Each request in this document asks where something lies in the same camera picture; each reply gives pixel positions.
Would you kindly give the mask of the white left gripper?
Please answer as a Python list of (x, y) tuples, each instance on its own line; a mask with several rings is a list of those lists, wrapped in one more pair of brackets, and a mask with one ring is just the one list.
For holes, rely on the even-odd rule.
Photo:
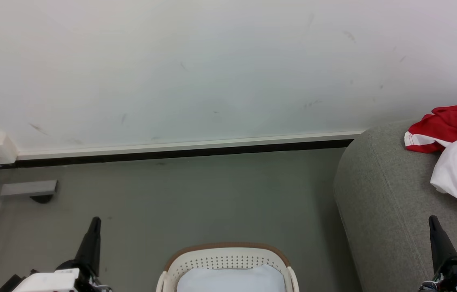
[(52, 273), (34, 273), (19, 280), (12, 292), (111, 292), (101, 284), (101, 218), (93, 217), (75, 255)]

